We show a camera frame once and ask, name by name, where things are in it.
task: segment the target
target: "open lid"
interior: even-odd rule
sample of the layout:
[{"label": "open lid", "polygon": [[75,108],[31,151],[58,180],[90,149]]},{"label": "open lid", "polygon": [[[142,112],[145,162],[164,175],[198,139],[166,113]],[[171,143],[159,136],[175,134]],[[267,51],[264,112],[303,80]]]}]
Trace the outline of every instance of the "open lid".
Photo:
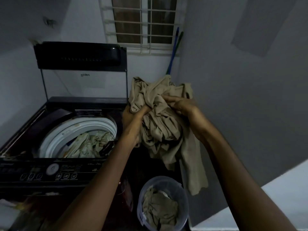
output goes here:
[{"label": "open lid", "polygon": [[34,51],[47,100],[95,97],[109,103],[127,103],[126,48],[115,44],[43,42],[35,45]]}]

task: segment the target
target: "window frame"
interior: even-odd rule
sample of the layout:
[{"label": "window frame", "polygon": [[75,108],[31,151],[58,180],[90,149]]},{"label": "window frame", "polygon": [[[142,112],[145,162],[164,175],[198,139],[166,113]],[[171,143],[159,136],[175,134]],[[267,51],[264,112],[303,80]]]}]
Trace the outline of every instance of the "window frame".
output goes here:
[{"label": "window frame", "polygon": [[102,15],[104,33],[106,37],[106,43],[119,44],[120,46],[124,46],[127,48],[128,54],[143,54],[143,55],[150,55],[150,54],[171,55],[172,54],[172,49],[173,49],[177,27],[179,27],[179,32],[183,31],[187,0],[177,0],[175,11],[170,11],[170,12],[175,12],[174,23],[172,24],[174,26],[173,35],[170,36],[172,37],[171,44],[149,43],[148,42],[148,26],[150,25],[150,23],[148,23],[148,11],[152,10],[152,8],[148,9],[148,0],[140,0],[141,8],[136,9],[136,10],[140,10],[140,16],[141,16],[141,21],[140,21],[140,25],[141,25],[140,36],[142,37],[141,43],[118,43],[117,34],[119,33],[116,32],[116,28],[115,28],[116,25],[115,25],[115,20],[114,20],[113,9],[121,9],[121,8],[113,7],[112,0],[99,0],[99,3],[100,3],[101,15]]}]

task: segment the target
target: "person's left hand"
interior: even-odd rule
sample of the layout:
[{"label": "person's left hand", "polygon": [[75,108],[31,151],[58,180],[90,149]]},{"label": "person's left hand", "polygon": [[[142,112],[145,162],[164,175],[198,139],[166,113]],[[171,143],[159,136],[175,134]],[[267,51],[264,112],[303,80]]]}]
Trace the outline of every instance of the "person's left hand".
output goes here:
[{"label": "person's left hand", "polygon": [[127,105],[123,112],[123,136],[129,136],[131,141],[134,142],[134,145],[139,142],[139,131],[142,124],[142,118],[150,110],[151,109],[147,105],[144,105],[138,112],[132,114]]}]

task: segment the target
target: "hand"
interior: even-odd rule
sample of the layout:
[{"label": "hand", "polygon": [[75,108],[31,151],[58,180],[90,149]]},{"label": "hand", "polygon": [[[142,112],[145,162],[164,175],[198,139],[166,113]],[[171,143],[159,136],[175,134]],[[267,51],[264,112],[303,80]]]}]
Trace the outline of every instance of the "hand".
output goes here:
[{"label": "hand", "polygon": [[130,107],[127,105],[123,112],[123,136],[129,136],[135,146],[139,142],[139,132],[142,124],[142,118],[151,109],[147,105],[144,105],[138,112],[132,114],[129,111],[129,108]]},{"label": "hand", "polygon": [[195,101],[178,96],[162,95],[162,97],[178,114],[188,117],[194,135],[198,140],[203,141],[202,131],[206,128],[208,120],[197,107]]}]

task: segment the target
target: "crumpled garment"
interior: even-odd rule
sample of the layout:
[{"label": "crumpled garment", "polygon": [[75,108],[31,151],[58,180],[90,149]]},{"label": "crumpled garment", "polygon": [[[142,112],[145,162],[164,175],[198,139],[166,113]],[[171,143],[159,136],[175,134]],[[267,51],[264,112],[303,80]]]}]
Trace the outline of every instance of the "crumpled garment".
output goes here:
[{"label": "crumpled garment", "polygon": [[179,204],[164,194],[150,187],[144,194],[142,210],[147,222],[156,230],[171,230],[176,225]]},{"label": "crumpled garment", "polygon": [[169,170],[174,168],[175,155],[179,151],[186,168],[188,190],[192,195],[196,195],[202,187],[208,186],[201,160],[200,143],[190,130],[188,121],[181,118],[161,97],[164,94],[191,99],[192,92],[189,83],[175,86],[170,75],[154,83],[135,77],[129,103],[132,113],[140,110],[143,105],[152,108],[143,117],[140,142],[148,148],[152,158],[162,159]]},{"label": "crumpled garment", "polygon": [[96,135],[87,132],[79,135],[69,146],[64,158],[100,158],[99,152],[109,141],[114,140],[110,132],[98,131]]}]

